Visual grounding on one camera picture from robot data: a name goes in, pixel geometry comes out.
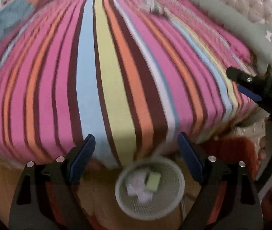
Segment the basket rim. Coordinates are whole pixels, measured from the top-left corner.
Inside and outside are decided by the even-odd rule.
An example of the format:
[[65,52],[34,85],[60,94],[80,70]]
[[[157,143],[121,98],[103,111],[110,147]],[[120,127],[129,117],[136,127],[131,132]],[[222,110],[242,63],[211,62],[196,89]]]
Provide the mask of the basket rim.
[[[123,182],[123,179],[125,179],[126,175],[133,169],[135,169],[138,166],[144,165],[144,164],[150,164],[152,162],[160,162],[160,163],[164,163],[164,164],[168,164],[169,166],[171,166],[173,168],[173,170],[177,173],[178,178],[180,180],[180,187],[179,187],[179,191],[177,194],[177,197],[175,198],[175,200],[170,204],[170,206],[168,208],[166,208],[164,211],[162,211],[160,214],[157,214],[155,217],[151,217],[151,216],[143,216],[143,215],[139,215],[136,214],[134,211],[126,208],[120,198],[120,186]],[[119,207],[121,208],[121,210],[123,212],[125,212],[128,216],[137,219],[137,220],[157,220],[160,219],[166,215],[168,215],[169,213],[171,213],[177,206],[178,204],[181,202],[183,195],[185,192],[185,179],[184,179],[184,175],[182,173],[182,170],[180,169],[180,167],[172,160],[165,158],[165,157],[151,157],[151,158],[145,158],[145,159],[141,159],[139,161],[135,161],[134,163],[132,163],[131,165],[127,166],[119,175],[117,181],[116,181],[116,185],[115,185],[115,196],[116,196],[116,200],[117,203],[119,205]]]

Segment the orange stripe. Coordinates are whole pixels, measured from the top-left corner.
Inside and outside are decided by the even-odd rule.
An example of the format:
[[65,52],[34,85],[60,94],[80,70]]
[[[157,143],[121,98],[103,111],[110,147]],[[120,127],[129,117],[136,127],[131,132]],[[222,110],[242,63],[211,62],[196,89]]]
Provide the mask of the orange stripe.
[[65,13],[67,6],[62,9],[58,16],[53,21],[51,28],[43,41],[40,51],[37,54],[35,59],[33,69],[30,74],[30,79],[27,86],[27,93],[26,93],[26,135],[29,147],[34,151],[37,157],[44,162],[49,162],[50,158],[48,158],[45,153],[37,146],[35,140],[35,128],[34,128],[34,92],[36,89],[38,73],[42,64],[43,57],[47,50],[48,45],[53,38],[57,25],[59,24],[63,14]]
[[16,157],[19,157],[21,160],[22,160],[22,158],[20,157],[20,155],[18,153],[16,153],[15,148],[13,147],[13,144],[11,143],[11,141],[9,139],[9,118],[8,118],[9,102],[11,99],[11,94],[13,91],[14,83],[17,79],[17,74],[18,74],[19,68],[20,68],[21,64],[23,63],[24,58],[28,53],[28,49],[31,47],[38,32],[39,32],[39,28],[35,28],[33,35],[28,39],[28,42],[26,43],[23,51],[21,52],[21,54],[17,60],[15,67],[13,68],[13,70],[11,72],[10,79],[8,81],[7,89],[6,89],[5,96],[4,96],[4,103],[3,103],[4,139],[5,139],[7,147],[12,151],[12,153]]
[[156,38],[159,40],[159,42],[164,46],[164,48],[167,50],[167,53],[171,57],[172,61],[175,63],[178,71],[183,77],[183,81],[188,87],[190,97],[192,99],[192,104],[194,105],[195,109],[195,125],[193,128],[193,134],[196,134],[199,132],[199,130],[202,127],[203,123],[203,109],[200,102],[200,97],[196,88],[195,83],[193,82],[192,75],[187,71],[184,62],[181,60],[181,58],[176,53],[173,46],[169,43],[169,41],[160,33],[160,31],[154,26],[154,24],[141,12],[138,12],[135,10],[136,13],[140,16],[140,18],[143,19],[143,21],[146,23],[149,29],[155,34]]
[[137,151],[136,158],[145,157],[147,152],[153,145],[153,123],[150,116],[149,108],[146,103],[140,75],[138,73],[132,53],[127,45],[125,37],[120,29],[117,18],[109,5],[108,0],[105,1],[105,10],[108,14],[111,27],[114,31],[114,37],[118,43],[120,55],[126,70],[127,79],[134,99],[136,113],[139,118],[140,128],[142,132],[142,148]]

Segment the gray pillow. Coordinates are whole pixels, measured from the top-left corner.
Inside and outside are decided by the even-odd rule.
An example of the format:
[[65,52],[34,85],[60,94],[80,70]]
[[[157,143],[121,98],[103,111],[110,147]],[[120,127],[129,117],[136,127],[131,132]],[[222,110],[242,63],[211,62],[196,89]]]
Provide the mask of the gray pillow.
[[272,26],[252,23],[222,0],[190,0],[240,39],[257,56],[258,72],[264,75],[267,65],[272,67]]

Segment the yellow stripe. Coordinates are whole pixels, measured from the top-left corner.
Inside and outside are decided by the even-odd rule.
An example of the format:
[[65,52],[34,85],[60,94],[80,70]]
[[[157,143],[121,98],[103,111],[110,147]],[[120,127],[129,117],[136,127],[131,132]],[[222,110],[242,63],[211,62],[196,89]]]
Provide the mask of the yellow stripe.
[[232,113],[230,114],[229,120],[233,119],[236,114],[236,110],[238,108],[238,101],[236,99],[232,82],[227,78],[226,72],[222,65],[219,63],[217,58],[214,56],[214,54],[205,46],[205,43],[198,37],[198,35],[183,21],[181,21],[179,18],[173,16],[178,22],[188,31],[188,33],[192,36],[192,38],[196,41],[196,43],[201,47],[201,49],[205,52],[206,56],[210,59],[210,61],[215,65],[215,67],[218,69],[220,75],[223,78],[223,81],[225,82],[228,90],[228,96],[230,99],[231,104],[233,105]]
[[102,87],[111,133],[122,165],[133,161],[136,151],[135,128],[102,0],[95,1],[96,34]]

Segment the mattress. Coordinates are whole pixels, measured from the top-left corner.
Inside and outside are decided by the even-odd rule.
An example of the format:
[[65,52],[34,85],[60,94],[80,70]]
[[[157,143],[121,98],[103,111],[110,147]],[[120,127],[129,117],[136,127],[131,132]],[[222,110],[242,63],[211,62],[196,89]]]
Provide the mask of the mattress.
[[96,159],[125,166],[255,108],[225,74],[254,74],[250,52],[186,0],[51,0],[0,49],[0,156],[19,163],[50,162],[92,134]]

